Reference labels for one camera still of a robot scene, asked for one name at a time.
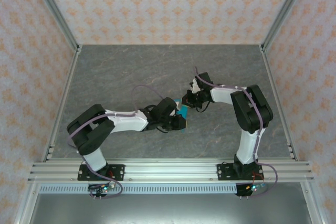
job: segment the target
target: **metal frame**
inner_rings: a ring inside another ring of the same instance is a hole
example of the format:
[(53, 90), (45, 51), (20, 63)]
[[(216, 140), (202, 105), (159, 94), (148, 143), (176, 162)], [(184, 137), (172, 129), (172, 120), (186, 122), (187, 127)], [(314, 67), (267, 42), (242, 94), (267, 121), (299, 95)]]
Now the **metal frame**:
[[(66, 103), (67, 95), (69, 92), (74, 70), (78, 56), (81, 51), (81, 46), (78, 46), (71, 30), (69, 29), (65, 19), (59, 11), (54, 0), (45, 0), (50, 11), (54, 15), (58, 25), (65, 34), (71, 47), (75, 49), (75, 55), (68, 72), (67, 82), (64, 87), (63, 96), (61, 98), (55, 124), (50, 135), (48, 149), (45, 151), (46, 155), (42, 163), (34, 163), (31, 169), (28, 188), (20, 204), (18, 214), (15, 219), (16, 224), (30, 223), (33, 215), (37, 196), (40, 192), (41, 186), (50, 185), (54, 183), (60, 186), (64, 185), (84, 185), (88, 182), (77, 181), (77, 174), (79, 165), (82, 163), (80, 158), (52, 158), (54, 150), (55, 137), (59, 128), (59, 123), (62, 117), (64, 106)], [(307, 202), (309, 214), (313, 223), (327, 223), (325, 212), (321, 208), (318, 196), (318, 187), (314, 182), (313, 173), (311, 172), (309, 162), (298, 161), (297, 151), (292, 142), (292, 136), (286, 122), (286, 117), (283, 113), (278, 92), (269, 69), (266, 51), (271, 45), (274, 37), (284, 22), (287, 14), (293, 6), (295, 0), (286, 0), (281, 11), (279, 12), (275, 22), (273, 23), (265, 42), (260, 45), (260, 51), (266, 66), (268, 77), (270, 79), (271, 87), (276, 99), (276, 104), (280, 112), (282, 124), (284, 126), (285, 135), (288, 141), (289, 151), (291, 152), (290, 158), (269, 158), (261, 159), (263, 163), (272, 164), (279, 174), (279, 182), (300, 182)], [(252, 180), (245, 181), (221, 181), (217, 179), (216, 164), (223, 161), (231, 163), (232, 160), (220, 158), (179, 158), (179, 159), (108, 159), (110, 164), (125, 164), (125, 176), (123, 184), (127, 186), (141, 184), (202, 184), (202, 185), (230, 185), (232, 183), (251, 182)], [(265, 182), (273, 183), (275, 175), (268, 167), (264, 168)]]
[[(216, 165), (232, 163), (233, 160), (221, 158), (116, 158), (108, 159), (109, 164), (124, 164), (123, 183), (217, 183)], [(34, 163), (29, 183), (85, 183), (77, 181), (78, 158), (53, 158), (45, 163)], [(308, 162), (296, 162), (292, 159), (261, 159), (260, 162), (272, 164), (278, 172), (279, 182), (306, 182), (314, 180)], [(275, 180), (273, 170), (263, 167), (265, 182)], [(244, 183), (251, 180), (228, 180), (221, 183)]]
[(280, 30), (282, 23), (284, 22), (285, 18), (287, 17), (287, 14), (291, 10), (294, 3), (295, 0), (286, 0), (285, 3), (283, 4), (278, 16), (276, 17), (274, 23), (272, 24), (266, 36), (266, 39), (262, 45), (264, 51), (267, 51), (267, 49), (270, 47), (272, 41), (274, 40), (276, 34)]
[(49, 7), (50, 12), (53, 14), (57, 24), (61, 28), (62, 32), (64, 33), (69, 45), (76, 50), (78, 48), (78, 43), (74, 35), (72, 34), (67, 22), (65, 21), (62, 13), (60, 12), (59, 8), (55, 0), (44, 0), (47, 6)]
[(28, 184), (26, 192), (21, 200), (14, 224), (29, 224), (33, 216), (40, 184)]
[(283, 109), (282, 109), (282, 106), (281, 106), (281, 102), (280, 102), (280, 99), (279, 99), (277, 87), (275, 85), (275, 82), (274, 82), (274, 79), (273, 79), (273, 76), (272, 76), (272, 73), (271, 73), (271, 70), (270, 70), (270, 67), (269, 67), (266, 52), (264, 51), (262, 45), (259, 45), (259, 48), (260, 48), (260, 52), (261, 52), (262, 58), (263, 58), (264, 63), (265, 63), (267, 75), (268, 75), (268, 78), (269, 78), (269, 81), (270, 81), (270, 84), (271, 84), (271, 87), (272, 87), (272, 91), (273, 91), (273, 94), (274, 94), (274, 97), (275, 97), (275, 102), (276, 102), (277, 108), (279, 110), (280, 119), (281, 119), (281, 122), (282, 122), (282, 125), (283, 125), (283, 130), (285, 132), (288, 147), (290, 148), (290, 152), (293, 153), (293, 158), (295, 160), (298, 160), (298, 155), (297, 155), (298, 151), (296, 150), (296, 147), (293, 144), (293, 136), (291, 134), (291, 131), (289, 130), (287, 120), (286, 120), (286, 116), (285, 116), (285, 114), (283, 112)]
[[(117, 186), (107, 194), (120, 192)], [(123, 184), (122, 194), (236, 194), (235, 183)], [(42, 184), (39, 194), (89, 194), (88, 184)]]
[(59, 102), (58, 109), (57, 109), (57, 115), (56, 115), (55, 121), (54, 121), (54, 126), (52, 127), (52, 131), (51, 131), (51, 134), (50, 134), (49, 144), (47, 145), (47, 147), (44, 151), (45, 155), (43, 156), (43, 159), (42, 159), (43, 162), (45, 162), (47, 160), (47, 158), (49, 157), (50, 150), (54, 149), (55, 138), (56, 138), (57, 132), (59, 130), (59, 123), (62, 119), (64, 106), (65, 106), (65, 103), (67, 101), (67, 97), (68, 97), (68, 93), (69, 93), (69, 89), (70, 89), (70, 84), (71, 84), (71, 81), (72, 81), (72, 78), (73, 78), (73, 75), (74, 75), (74, 72), (75, 72), (75, 69), (76, 69), (77, 59), (78, 59), (78, 56), (81, 52), (81, 49), (82, 49), (82, 45), (80, 45), (78, 47), (78, 49), (75, 51), (75, 53), (72, 57), (71, 66), (70, 66), (70, 68), (68, 70), (68, 74), (67, 74), (67, 81), (64, 84), (63, 95), (62, 95), (62, 98)]

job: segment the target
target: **enclosure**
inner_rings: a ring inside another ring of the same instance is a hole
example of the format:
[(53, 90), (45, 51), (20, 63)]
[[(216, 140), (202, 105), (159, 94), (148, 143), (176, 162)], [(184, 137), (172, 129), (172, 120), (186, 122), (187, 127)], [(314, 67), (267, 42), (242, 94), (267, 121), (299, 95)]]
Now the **enclosure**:
[[(335, 2), (1, 0), (2, 219), (333, 223)], [(267, 194), (239, 200), (251, 180), (220, 179), (242, 130), (234, 107), (215, 102), (185, 107), (181, 131), (110, 134), (101, 150), (124, 165), (124, 191), (93, 201), (69, 123), (94, 104), (124, 112), (160, 102), (138, 85), (181, 102), (195, 67), (214, 84), (260, 87), (273, 119), (258, 158), (277, 171), (262, 166)]]

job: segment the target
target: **orange floral pattern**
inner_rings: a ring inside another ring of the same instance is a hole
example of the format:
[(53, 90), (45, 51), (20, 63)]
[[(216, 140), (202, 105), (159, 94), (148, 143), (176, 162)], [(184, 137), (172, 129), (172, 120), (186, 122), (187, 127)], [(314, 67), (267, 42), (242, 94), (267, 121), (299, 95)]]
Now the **orange floral pattern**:
[(301, 159), (336, 220), (336, 0), (297, 0), (267, 53)]
[(56, 0), (80, 44), (259, 44), (284, 1)]
[(0, 0), (0, 216), (14, 223), (73, 55), (43, 0)]

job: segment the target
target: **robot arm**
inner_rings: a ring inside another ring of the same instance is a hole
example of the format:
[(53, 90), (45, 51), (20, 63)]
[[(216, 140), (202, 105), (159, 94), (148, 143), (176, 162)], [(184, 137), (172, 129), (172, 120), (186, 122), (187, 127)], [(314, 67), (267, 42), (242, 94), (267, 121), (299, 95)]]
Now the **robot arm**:
[[(200, 74), (199, 77), (213, 84), (207, 72)], [(204, 102), (224, 102), (233, 105), (238, 124), (241, 127), (240, 146), (235, 159), (238, 159), (239, 166), (253, 163), (260, 121), (245, 94), (238, 89), (212, 87), (203, 83), (198, 77), (195, 77), (190, 85), (191, 90), (187, 90), (187, 94), (182, 98), (183, 105), (198, 109), (202, 108)], [(245, 87), (244, 89), (251, 94), (262, 116), (263, 129), (259, 134), (259, 137), (261, 137), (269, 121), (273, 118), (272, 110), (257, 85)], [(257, 151), (255, 151), (255, 158), (258, 158)]]
[(88, 121), (100, 115), (106, 115), (92, 121), (72, 137), (80, 155), (90, 167), (104, 175), (107, 162), (100, 145), (107, 136), (119, 131), (148, 131), (161, 127), (163, 130), (181, 130), (186, 127), (186, 120), (177, 114), (177, 104), (171, 98), (163, 99), (158, 105), (150, 105), (134, 112), (113, 112), (95, 104), (72, 121), (67, 131), (71, 135)]

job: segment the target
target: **perforated metal strip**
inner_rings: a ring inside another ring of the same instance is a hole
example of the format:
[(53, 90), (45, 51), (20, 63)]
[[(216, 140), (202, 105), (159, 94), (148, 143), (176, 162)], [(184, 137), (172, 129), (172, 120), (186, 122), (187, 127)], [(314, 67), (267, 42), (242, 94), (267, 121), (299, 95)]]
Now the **perforated metal strip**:
[[(237, 193), (234, 183), (217, 184), (128, 184), (124, 186), (124, 194), (233, 194)], [(109, 193), (117, 193), (116, 187)], [(83, 184), (44, 184), (40, 194), (87, 194), (88, 185)]]

